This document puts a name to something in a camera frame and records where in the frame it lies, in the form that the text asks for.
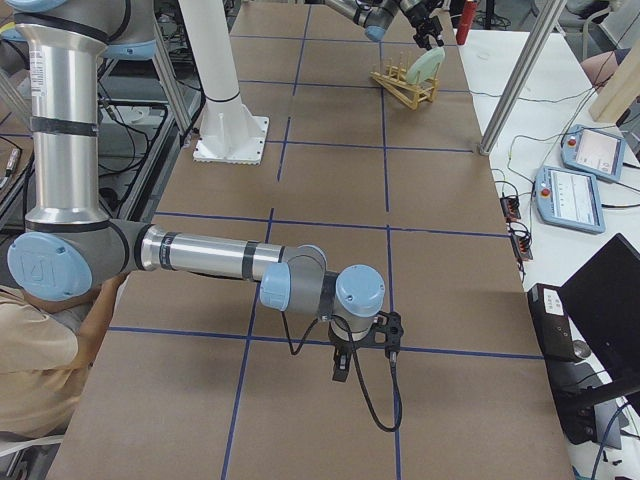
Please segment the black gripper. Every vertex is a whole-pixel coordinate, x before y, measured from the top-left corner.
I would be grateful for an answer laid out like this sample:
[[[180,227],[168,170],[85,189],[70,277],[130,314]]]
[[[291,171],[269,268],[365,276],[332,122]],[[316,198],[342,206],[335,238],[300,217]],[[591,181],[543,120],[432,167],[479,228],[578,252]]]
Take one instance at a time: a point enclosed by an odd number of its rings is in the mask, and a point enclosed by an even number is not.
[[[348,379],[352,351],[371,346],[373,343],[373,331],[353,332],[349,335],[345,330],[334,330],[329,327],[328,338],[335,348],[332,380],[344,383]]]
[[[439,47],[444,46],[441,23],[437,16],[433,16],[433,12],[442,5],[443,2],[438,0],[407,0],[403,2],[403,14],[416,31],[413,39],[418,47],[430,50],[430,37],[436,40]]]

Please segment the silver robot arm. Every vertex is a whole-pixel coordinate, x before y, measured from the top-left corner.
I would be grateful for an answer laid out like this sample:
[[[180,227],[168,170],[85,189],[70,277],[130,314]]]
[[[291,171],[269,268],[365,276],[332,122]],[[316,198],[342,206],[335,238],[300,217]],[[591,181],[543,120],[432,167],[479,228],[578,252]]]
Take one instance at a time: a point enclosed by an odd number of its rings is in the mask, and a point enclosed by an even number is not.
[[[341,272],[314,246],[214,238],[110,218],[99,205],[97,71],[101,57],[149,59],[156,50],[149,1],[16,1],[30,62],[36,203],[10,246],[15,281],[52,301],[86,293],[123,272],[187,271],[256,282],[263,305],[327,322],[333,377],[357,369],[361,347],[397,352],[400,328],[382,309],[381,275]]]
[[[321,1],[321,4],[362,27],[365,36],[373,42],[382,41],[396,14],[401,12],[415,30],[413,40],[418,47],[430,50],[432,40],[438,47],[444,45],[443,27],[435,14],[435,11],[443,5],[443,1],[326,0]]]

